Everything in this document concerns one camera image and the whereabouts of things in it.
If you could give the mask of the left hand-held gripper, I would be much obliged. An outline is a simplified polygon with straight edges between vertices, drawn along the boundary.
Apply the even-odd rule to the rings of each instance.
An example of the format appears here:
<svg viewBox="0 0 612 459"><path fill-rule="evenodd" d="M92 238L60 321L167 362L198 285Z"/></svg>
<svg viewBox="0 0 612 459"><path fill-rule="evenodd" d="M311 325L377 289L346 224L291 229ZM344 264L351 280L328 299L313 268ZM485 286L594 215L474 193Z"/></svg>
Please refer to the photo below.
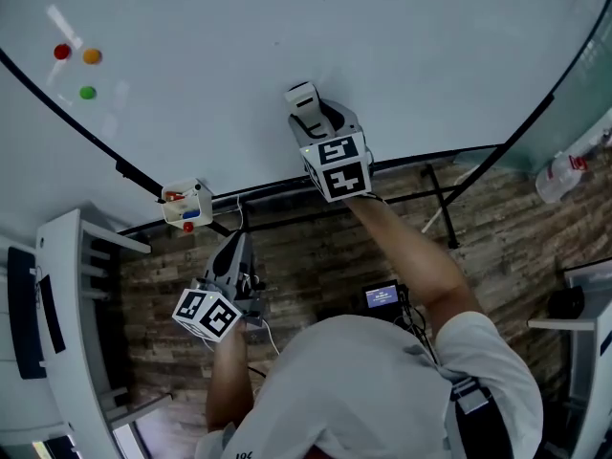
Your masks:
<svg viewBox="0 0 612 459"><path fill-rule="evenodd" d="M172 318L192 335L221 341L239 320L263 326L266 284L255 273L251 236L238 230L209 258L204 274L182 292Z"/></svg>

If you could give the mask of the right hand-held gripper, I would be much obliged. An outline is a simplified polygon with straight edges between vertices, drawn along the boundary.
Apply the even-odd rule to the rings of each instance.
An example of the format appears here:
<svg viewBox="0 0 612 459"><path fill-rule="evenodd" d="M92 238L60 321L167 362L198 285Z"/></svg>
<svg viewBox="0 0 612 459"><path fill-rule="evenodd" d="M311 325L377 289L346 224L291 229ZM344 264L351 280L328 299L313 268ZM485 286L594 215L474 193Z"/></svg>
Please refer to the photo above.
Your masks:
<svg viewBox="0 0 612 459"><path fill-rule="evenodd" d="M335 202L371 192L369 149L358 118L331 100L288 123L311 180L326 201Z"/></svg>

